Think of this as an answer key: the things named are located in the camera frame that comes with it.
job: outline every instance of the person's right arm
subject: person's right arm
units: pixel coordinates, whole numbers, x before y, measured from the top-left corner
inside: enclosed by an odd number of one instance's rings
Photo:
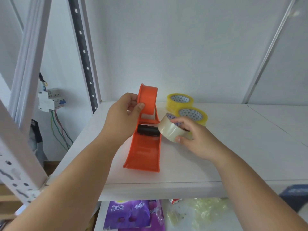
[[[206,127],[187,117],[172,122],[182,122],[193,134],[193,140],[178,136],[176,141],[215,165],[244,230],[308,230],[308,224]]]

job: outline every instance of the black roller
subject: black roller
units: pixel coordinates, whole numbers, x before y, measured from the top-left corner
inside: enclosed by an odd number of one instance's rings
[[[138,125],[137,132],[141,135],[160,136],[160,132],[155,126]]]

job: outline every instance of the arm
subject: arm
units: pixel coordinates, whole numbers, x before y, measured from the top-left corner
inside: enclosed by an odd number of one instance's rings
[[[85,230],[112,159],[133,134],[143,107],[142,103],[137,105],[137,95],[130,93],[114,103],[101,133],[5,231]]]
[[[171,121],[182,122],[193,134],[193,140],[178,136],[176,141],[215,165],[244,230],[308,230],[308,224],[206,127],[186,117]]]

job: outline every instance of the circuit breaker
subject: circuit breaker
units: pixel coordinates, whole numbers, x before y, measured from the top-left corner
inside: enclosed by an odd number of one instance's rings
[[[38,108],[44,112],[56,110],[66,104],[64,97],[61,96],[60,89],[52,88],[47,91],[38,93],[39,106]]]

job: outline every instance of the orange tape dispenser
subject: orange tape dispenser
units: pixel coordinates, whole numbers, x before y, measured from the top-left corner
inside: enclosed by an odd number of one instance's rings
[[[137,103],[145,106],[138,118],[124,168],[159,172],[161,134],[157,127],[148,125],[159,123],[155,105],[157,90],[156,87],[140,85]]]

